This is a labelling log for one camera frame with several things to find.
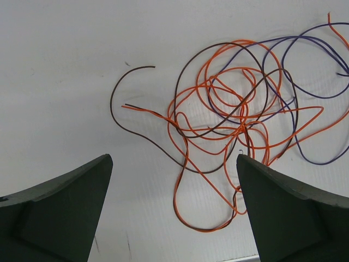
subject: scratch mark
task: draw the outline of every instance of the scratch mark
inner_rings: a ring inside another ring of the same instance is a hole
[[[99,250],[99,246],[98,246],[98,242],[97,242],[96,236],[94,236],[94,242],[96,242],[97,251],[100,254],[100,250]]]
[[[132,260],[132,255],[131,255],[129,235],[127,234],[127,231],[126,231],[126,237],[127,237],[127,245],[129,246],[129,261],[131,261]]]

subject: black object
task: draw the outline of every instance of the black object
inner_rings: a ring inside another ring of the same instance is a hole
[[[241,154],[237,170],[262,262],[349,261],[349,198]]]
[[[0,261],[86,262],[112,166],[111,157],[104,155],[0,198]]]

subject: white table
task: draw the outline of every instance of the white table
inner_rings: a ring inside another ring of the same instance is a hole
[[[90,262],[216,262],[257,254],[247,216],[238,216],[229,227],[211,234],[190,230],[177,220],[172,192],[179,166],[149,142],[118,128],[109,113],[109,96],[130,68],[156,65],[155,70],[137,72],[122,83],[115,100],[117,117],[180,159],[163,121],[119,106],[132,101],[165,113],[181,68],[198,50],[219,41],[299,34],[326,23],[329,11],[333,22],[349,22],[347,0],[13,0],[1,6],[0,195],[109,153],[113,174],[96,233],[99,252],[94,244]],[[349,38],[349,29],[338,29]],[[328,28],[319,35],[349,58]],[[184,82],[192,84],[202,61]],[[307,71],[308,65],[316,70]],[[287,67],[315,92],[339,90],[347,81],[338,79],[334,63],[310,45],[292,49]],[[344,94],[320,102],[327,109],[312,130],[328,123],[329,116],[342,114],[348,98]],[[273,137],[276,140],[286,131],[275,130]],[[330,159],[347,143],[347,133],[348,119],[306,141],[303,149],[311,159]],[[197,162],[203,169],[214,165],[203,159]],[[331,165],[314,166],[292,149],[272,168],[349,197],[348,155]],[[222,173],[210,178],[226,187]],[[209,227],[226,219],[229,207],[203,179],[192,174],[185,179],[178,203],[188,221]]]

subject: blue wire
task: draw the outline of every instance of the blue wire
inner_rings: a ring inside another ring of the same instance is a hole
[[[331,25],[349,25],[349,23],[345,23],[345,22],[337,22],[337,23],[331,23]],[[320,27],[324,27],[324,26],[329,26],[328,23],[325,23],[325,24],[322,24],[322,25],[318,25],[318,26],[315,26],[315,27],[312,27],[306,31],[304,31],[303,33],[301,33],[300,35],[297,35],[297,36],[288,36],[288,37],[279,37],[279,38],[274,38],[274,39],[270,39],[270,40],[264,40],[264,41],[261,41],[261,42],[258,42],[258,43],[253,43],[251,45],[248,45],[246,47],[251,47],[251,46],[254,46],[254,45],[258,45],[258,44],[263,44],[263,43],[268,43],[268,42],[274,42],[274,41],[278,41],[277,43],[275,43],[265,54],[264,58],[263,58],[263,61],[262,61],[262,68],[264,70],[264,65],[265,65],[265,61],[266,61],[266,58],[267,56],[270,54],[271,50],[273,48],[275,48],[277,45],[279,45],[280,43],[284,42],[284,41],[287,41],[287,40],[290,40],[290,39],[293,39],[293,41],[291,42],[291,44],[287,47],[284,55],[282,56],[282,59],[281,59],[281,67],[283,69],[285,69],[285,66],[284,66],[284,62],[285,62],[285,57],[288,53],[288,51],[290,50],[290,48],[292,47],[292,45],[298,40],[298,39],[305,39],[305,40],[308,40],[308,41],[311,41],[313,42],[314,44],[318,45],[320,48],[322,48],[334,61],[337,62],[337,64],[347,73],[347,75],[345,74],[341,74],[341,73],[336,73],[337,75],[340,75],[340,76],[349,76],[349,67],[347,65],[347,63],[343,60],[343,58],[327,43],[325,42],[324,40],[320,39],[320,38],[316,38],[316,37],[311,37],[311,36],[304,36],[304,34],[314,30],[314,29],[317,29],[317,28],[320,28]],[[221,71],[219,71],[220,73],[222,71],[224,71],[228,66],[229,64],[235,59],[235,57],[242,51],[243,49],[240,49],[239,51],[237,51],[235,53],[235,55],[228,61],[228,63],[222,68]],[[288,81],[291,82],[291,79],[290,77],[288,76],[288,74],[284,71],[284,74],[287,78]],[[320,99],[331,99],[331,98],[335,98],[335,97],[338,97],[340,96],[341,94],[343,94],[348,88],[349,88],[349,84],[341,91],[339,92],[338,94],[335,94],[333,96],[330,96],[330,97],[321,97],[321,96],[318,96],[316,94],[312,94],[304,89],[302,89],[300,86],[294,84],[294,86],[296,88],[298,88],[299,90],[301,90],[302,92],[310,95],[310,96],[313,96],[313,97],[316,97],[316,98],[320,98]],[[285,106],[283,108],[281,108],[278,112],[275,112],[274,114],[272,114],[271,116],[265,118],[262,122],[274,117],[276,114],[278,114],[279,112],[281,112],[284,108],[288,108],[289,110],[291,110],[290,108],[290,104],[292,104],[295,100],[295,97],[292,99],[292,101],[290,103],[286,103],[283,98],[281,96],[279,96],[279,94],[277,93],[277,91],[268,83],[268,87],[273,91],[273,93],[285,104]],[[208,102],[210,104],[210,107],[214,110],[214,112],[220,116],[221,118],[224,118],[221,114],[219,114],[216,110],[216,108],[213,106],[210,98],[209,98],[209,94],[208,94]],[[293,132],[296,131],[296,124],[295,124],[295,120],[294,120],[294,115],[293,115],[293,112],[290,111],[291,113],[291,117],[292,117],[292,123],[293,123]],[[235,123],[235,124],[240,124],[239,122],[235,122],[233,120],[228,120],[229,122],[232,122],[232,123]],[[342,157],[348,150],[349,150],[349,146],[342,152],[340,153],[338,156],[334,157],[333,159],[327,161],[327,162],[323,162],[323,163],[317,163],[317,162],[314,162],[314,161],[311,161],[309,160],[303,153],[302,151],[302,148],[299,144],[299,141],[298,141],[298,138],[297,136],[295,135],[294,136],[295,140],[296,140],[296,143],[297,143],[297,146],[298,146],[298,149],[299,149],[299,152],[300,154],[302,155],[302,157],[309,163],[312,163],[312,164],[315,164],[315,165],[327,165],[327,164],[330,164],[334,161],[336,161],[337,159],[339,159],[340,157]]]

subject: stain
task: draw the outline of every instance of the stain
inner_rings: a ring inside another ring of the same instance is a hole
[[[97,251],[100,254],[100,250],[99,250],[98,241],[97,241],[97,237],[96,236],[94,236],[94,242],[96,243]]]
[[[132,260],[131,247],[130,247],[130,240],[129,240],[129,235],[127,234],[127,231],[126,231],[126,237],[127,237],[127,245],[129,246],[129,261],[131,261]]]

